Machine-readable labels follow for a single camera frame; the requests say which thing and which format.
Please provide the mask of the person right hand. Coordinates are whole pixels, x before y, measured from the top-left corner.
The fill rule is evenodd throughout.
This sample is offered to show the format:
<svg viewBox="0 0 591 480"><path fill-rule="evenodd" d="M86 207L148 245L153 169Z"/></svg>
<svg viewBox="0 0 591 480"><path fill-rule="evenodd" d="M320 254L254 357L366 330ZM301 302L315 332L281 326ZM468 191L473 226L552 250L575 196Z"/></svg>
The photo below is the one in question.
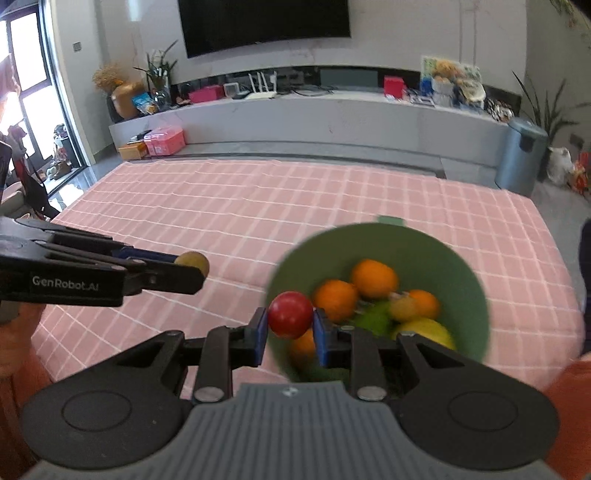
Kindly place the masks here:
<svg viewBox="0 0 591 480"><path fill-rule="evenodd" d="M557 409L560 427L547 464L564 479L589 479L590 354L568 366L546 390Z"/></svg>

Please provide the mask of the person left hand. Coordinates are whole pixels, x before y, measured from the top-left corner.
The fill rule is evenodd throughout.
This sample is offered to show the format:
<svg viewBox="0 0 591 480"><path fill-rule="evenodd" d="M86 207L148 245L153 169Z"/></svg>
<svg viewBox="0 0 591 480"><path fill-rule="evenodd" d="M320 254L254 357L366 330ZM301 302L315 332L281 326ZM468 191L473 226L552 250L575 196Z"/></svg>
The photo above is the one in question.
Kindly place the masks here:
<svg viewBox="0 0 591 480"><path fill-rule="evenodd" d="M25 363L32 348L32 336L39 325L46 306L20 304L17 316L1 326L0 372L6 379Z"/></svg>

